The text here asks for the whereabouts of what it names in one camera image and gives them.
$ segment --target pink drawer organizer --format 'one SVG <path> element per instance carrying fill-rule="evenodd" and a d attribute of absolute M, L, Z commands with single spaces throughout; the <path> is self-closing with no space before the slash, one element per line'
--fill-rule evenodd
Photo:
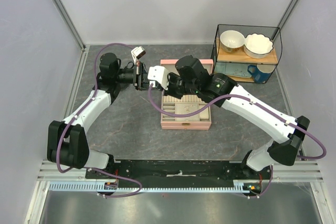
<path fill-rule="evenodd" d="M 211 73 L 213 68 L 213 60 L 200 60 L 204 68 Z M 177 60 L 161 60 L 161 65 L 164 66 L 169 72 L 177 71 L 175 63 Z M 162 96 L 161 109 L 175 114 L 188 114 L 199 110 L 206 103 L 203 102 L 196 95 L 184 95 L 181 99 L 171 97 L 169 95 Z M 161 114 L 161 127 L 168 130 L 208 130 L 211 126 L 211 112 L 207 108 L 203 112 L 190 116 L 188 118 L 173 118 Z"/>

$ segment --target mug handle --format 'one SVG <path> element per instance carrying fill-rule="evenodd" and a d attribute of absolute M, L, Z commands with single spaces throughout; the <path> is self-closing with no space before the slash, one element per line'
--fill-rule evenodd
<path fill-rule="evenodd" d="M 249 72 L 253 76 L 254 73 L 255 73 L 255 71 L 256 71 L 256 69 L 257 69 L 256 65 L 248 65 L 247 72 Z"/>

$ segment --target white wall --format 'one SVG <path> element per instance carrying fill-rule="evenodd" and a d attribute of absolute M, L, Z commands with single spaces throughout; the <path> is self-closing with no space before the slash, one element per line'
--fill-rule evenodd
<path fill-rule="evenodd" d="M 277 26 L 290 0 L 62 0 L 88 44 L 213 43 L 217 24 Z"/>
<path fill-rule="evenodd" d="M 300 0 L 281 33 L 281 78 L 295 115 L 311 120 L 309 130 L 327 148 L 319 164 L 336 207 L 336 0 Z M 304 150 L 321 154 L 308 137 Z"/>
<path fill-rule="evenodd" d="M 80 48 L 51 0 L 0 0 L 0 216 L 22 223 Z"/>

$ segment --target blue mug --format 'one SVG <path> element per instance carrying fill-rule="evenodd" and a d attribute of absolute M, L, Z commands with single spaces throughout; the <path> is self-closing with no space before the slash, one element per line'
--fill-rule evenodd
<path fill-rule="evenodd" d="M 273 65 L 249 65 L 247 72 L 249 72 L 255 83 L 263 83 L 271 76 L 275 66 Z"/>

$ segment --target bowl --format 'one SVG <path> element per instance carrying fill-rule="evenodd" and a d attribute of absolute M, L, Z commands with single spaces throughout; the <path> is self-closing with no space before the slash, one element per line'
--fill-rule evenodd
<path fill-rule="evenodd" d="M 228 30 L 220 35 L 220 43 L 224 51 L 236 52 L 244 45 L 245 37 L 238 31 Z"/>
<path fill-rule="evenodd" d="M 244 43 L 244 52 L 255 59 L 268 56 L 273 50 L 273 42 L 263 34 L 250 34 Z"/>

